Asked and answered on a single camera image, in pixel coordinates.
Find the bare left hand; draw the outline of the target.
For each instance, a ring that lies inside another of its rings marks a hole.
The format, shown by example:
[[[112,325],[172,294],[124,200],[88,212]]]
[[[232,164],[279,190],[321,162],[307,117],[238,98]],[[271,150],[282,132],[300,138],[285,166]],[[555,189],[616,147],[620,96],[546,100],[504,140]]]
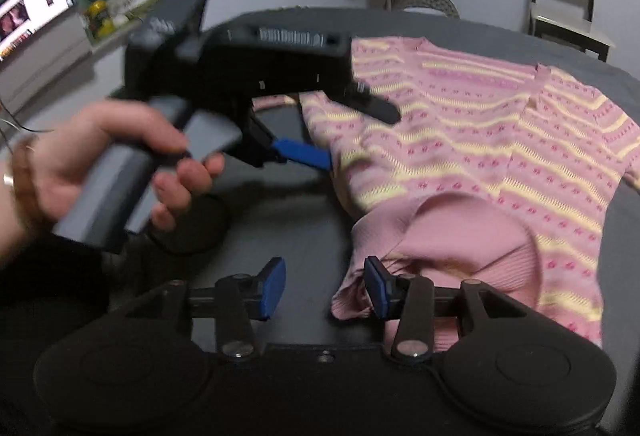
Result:
[[[103,100],[90,104],[40,136],[29,154],[37,203],[44,217],[62,219],[80,196],[89,169],[116,141],[141,142],[166,155],[186,153],[188,139],[148,104]],[[151,222],[162,231],[175,228],[192,197],[208,192],[224,169],[224,156],[205,161],[181,159],[175,174],[160,171],[152,179],[158,203]]]

